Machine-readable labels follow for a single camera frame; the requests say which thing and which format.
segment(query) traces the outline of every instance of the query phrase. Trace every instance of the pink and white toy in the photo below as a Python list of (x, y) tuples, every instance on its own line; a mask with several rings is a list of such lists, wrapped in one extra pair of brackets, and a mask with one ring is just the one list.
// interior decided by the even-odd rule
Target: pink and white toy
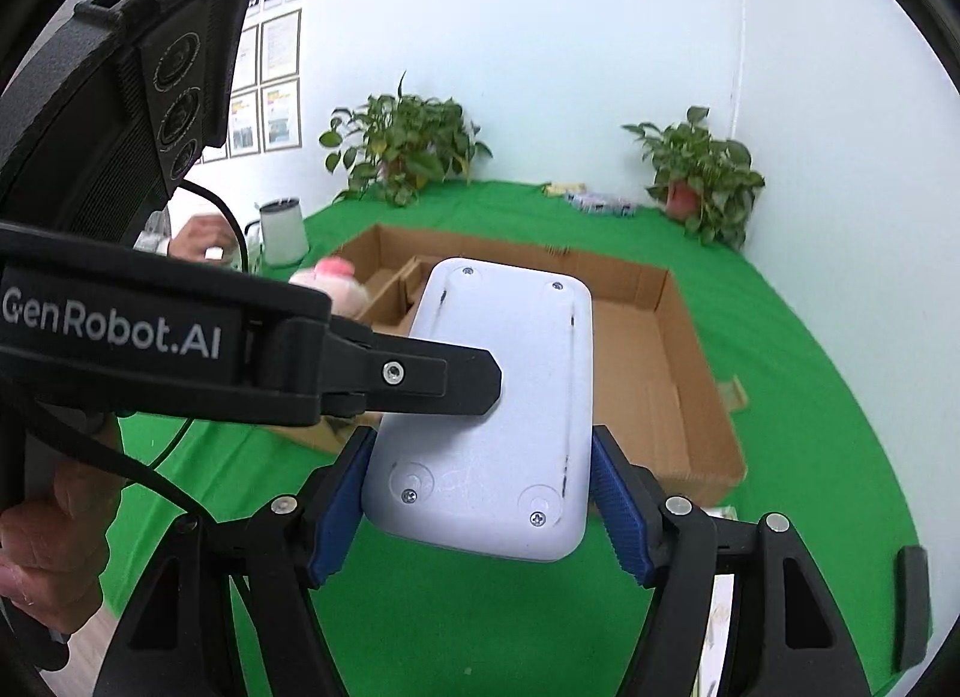
[(353, 276), (351, 262), (343, 258), (321, 258), (312, 270), (299, 270), (290, 278), (291, 285), (323, 291), (333, 302), (333, 313), (342, 318), (356, 318), (370, 303), (367, 289)]

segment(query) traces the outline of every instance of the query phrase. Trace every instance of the blue textured pad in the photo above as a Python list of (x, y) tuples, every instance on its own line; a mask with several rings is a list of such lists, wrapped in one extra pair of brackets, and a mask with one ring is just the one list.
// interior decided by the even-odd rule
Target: blue textured pad
[(316, 550), (310, 563), (310, 578), (314, 585), (323, 585), (326, 579), (340, 571), (360, 526), (363, 508), (360, 490), (367, 474), (367, 465), (373, 452), (376, 432), (365, 436), (359, 450), (347, 467), (323, 520), (317, 524)]
[(653, 577), (654, 566), (647, 550), (647, 527), (627, 486), (617, 474), (610, 456), (594, 436), (590, 457), (590, 496), (593, 497), (610, 535), (620, 566), (640, 585)]

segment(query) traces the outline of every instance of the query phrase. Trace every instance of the screw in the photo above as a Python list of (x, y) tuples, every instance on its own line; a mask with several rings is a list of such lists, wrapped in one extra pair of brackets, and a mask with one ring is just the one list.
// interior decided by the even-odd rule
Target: screw
[(767, 526), (774, 532), (786, 532), (790, 528), (790, 521), (780, 513), (770, 513), (767, 516)]
[(270, 509), (277, 515), (289, 515), (296, 510), (296, 496), (278, 496), (270, 503)]
[(176, 533), (187, 534), (197, 528), (197, 519), (188, 515), (181, 516), (176, 520)]
[(403, 366), (398, 361), (387, 361), (383, 364), (383, 379), (387, 385), (400, 385), (403, 375)]
[(693, 505), (683, 496), (671, 496), (666, 501), (666, 508), (674, 515), (688, 515), (690, 510), (693, 510)]

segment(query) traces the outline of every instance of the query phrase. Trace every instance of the green tablecloth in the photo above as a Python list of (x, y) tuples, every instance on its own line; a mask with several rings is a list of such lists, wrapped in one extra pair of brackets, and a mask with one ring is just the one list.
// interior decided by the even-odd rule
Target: green tablecloth
[[(715, 377), (736, 374), (751, 398), (734, 417), (749, 473), (728, 504), (743, 520), (770, 510), (792, 519), (872, 688), (890, 686), (894, 556), (917, 537), (904, 496), (832, 363), (746, 261), (685, 240), (654, 211), (592, 217), (534, 187), (503, 183), (446, 185), (403, 210), (337, 204), (307, 220), (311, 260), (376, 222), (576, 247), (672, 270)], [(124, 421), (127, 451), (152, 459), (176, 425), (145, 415)], [(297, 491), (328, 461), (250, 426), (197, 424), (163, 472), (226, 520)], [(104, 574), (114, 612), (177, 513), (139, 487), (124, 492)], [(572, 556), (547, 566), (401, 542), (364, 521), (344, 570), (313, 599), (353, 697), (604, 697), (616, 693), (648, 595), (619, 569), (595, 519)], [(267, 697), (256, 636), (237, 601), (234, 608), (251, 697)]]

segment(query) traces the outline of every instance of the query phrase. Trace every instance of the red flower pot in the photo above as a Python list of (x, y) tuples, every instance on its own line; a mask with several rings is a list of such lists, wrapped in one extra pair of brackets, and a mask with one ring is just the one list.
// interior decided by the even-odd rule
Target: red flower pot
[(671, 182), (666, 195), (666, 217), (676, 222), (686, 222), (688, 217), (700, 211), (700, 195), (683, 180)]

